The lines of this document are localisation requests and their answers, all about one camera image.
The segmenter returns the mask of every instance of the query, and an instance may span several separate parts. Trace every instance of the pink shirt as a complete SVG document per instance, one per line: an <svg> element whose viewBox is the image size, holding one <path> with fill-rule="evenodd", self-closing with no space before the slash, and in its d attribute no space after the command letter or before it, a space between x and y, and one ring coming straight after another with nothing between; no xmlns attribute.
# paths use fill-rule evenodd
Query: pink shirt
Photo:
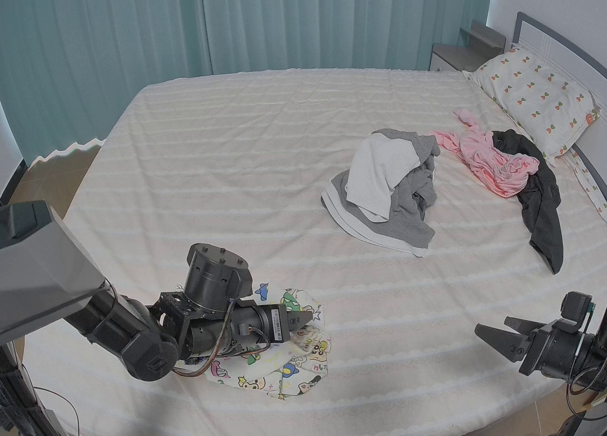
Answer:
<svg viewBox="0 0 607 436"><path fill-rule="evenodd" d="M455 153L492 192L508 198L516 195L527 184L530 174L537 172L540 162L527 154L507 154L493 146L493 132L483 132L474 114L458 107L454 114L469 126L461 136L456 133L432 131L438 145Z"/></svg>

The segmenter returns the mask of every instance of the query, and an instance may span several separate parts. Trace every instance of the nightstand drawer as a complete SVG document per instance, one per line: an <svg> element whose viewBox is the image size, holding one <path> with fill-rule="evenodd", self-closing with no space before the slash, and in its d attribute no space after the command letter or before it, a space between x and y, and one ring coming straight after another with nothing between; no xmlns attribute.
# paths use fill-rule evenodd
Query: nightstand drawer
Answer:
<svg viewBox="0 0 607 436"><path fill-rule="evenodd" d="M436 53L432 54L432 60L430 61L430 69L431 72L441 72L441 71L456 71L457 69L451 67L448 62L441 59Z"/></svg>

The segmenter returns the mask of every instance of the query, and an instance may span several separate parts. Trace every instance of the curtain fold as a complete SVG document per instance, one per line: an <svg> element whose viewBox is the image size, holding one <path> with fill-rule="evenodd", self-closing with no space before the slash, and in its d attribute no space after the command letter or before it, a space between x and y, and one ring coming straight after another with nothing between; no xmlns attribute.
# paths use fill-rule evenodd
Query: curtain fold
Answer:
<svg viewBox="0 0 607 436"><path fill-rule="evenodd" d="M290 67L425 70L432 44L485 22L489 0L203 0L214 73Z"/></svg>
<svg viewBox="0 0 607 436"><path fill-rule="evenodd" d="M0 0L0 99L30 163L105 138L176 77L290 67L428 68L489 0Z"/></svg>
<svg viewBox="0 0 607 436"><path fill-rule="evenodd" d="M105 138L150 83L212 73L202 0L0 0L0 98L29 164Z"/></svg>

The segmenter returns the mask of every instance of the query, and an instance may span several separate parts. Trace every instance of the mattress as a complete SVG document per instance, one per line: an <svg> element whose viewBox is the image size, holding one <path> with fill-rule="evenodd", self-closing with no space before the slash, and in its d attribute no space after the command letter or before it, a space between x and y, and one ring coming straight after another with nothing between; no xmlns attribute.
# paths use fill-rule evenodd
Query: mattress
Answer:
<svg viewBox="0 0 607 436"><path fill-rule="evenodd" d="M463 131L458 106L484 129L516 129L460 73L286 70L146 87L98 153L67 225L118 291L146 304L183 284L197 242L244 257L254 286L308 291L324 307L329 373L287 401L173 374L147 383L59 321L27 337L32 379L72 400L82 434L103 436L455 436L555 389L559 381L519 374L474 327L508 315L551 321L570 290L603 310L607 224L563 160L556 276L528 245L517 198L495 196L447 151L436 159L425 258L349 236L321 205L363 137ZM67 404L41 396L75 421Z"/></svg>

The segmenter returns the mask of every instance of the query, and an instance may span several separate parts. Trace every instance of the baseboard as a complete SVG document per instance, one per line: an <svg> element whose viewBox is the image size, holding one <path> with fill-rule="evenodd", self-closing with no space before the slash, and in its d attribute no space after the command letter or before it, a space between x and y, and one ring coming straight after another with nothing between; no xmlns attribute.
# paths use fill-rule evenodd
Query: baseboard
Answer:
<svg viewBox="0 0 607 436"><path fill-rule="evenodd" d="M2 196L0 197L0 205L7 205L9 203L10 198L13 196L15 190L17 189L17 185L23 178L23 175L27 171L26 161L24 159L21 160L19 166L15 170L13 176L9 180L9 184L6 185L6 188L3 191Z"/></svg>

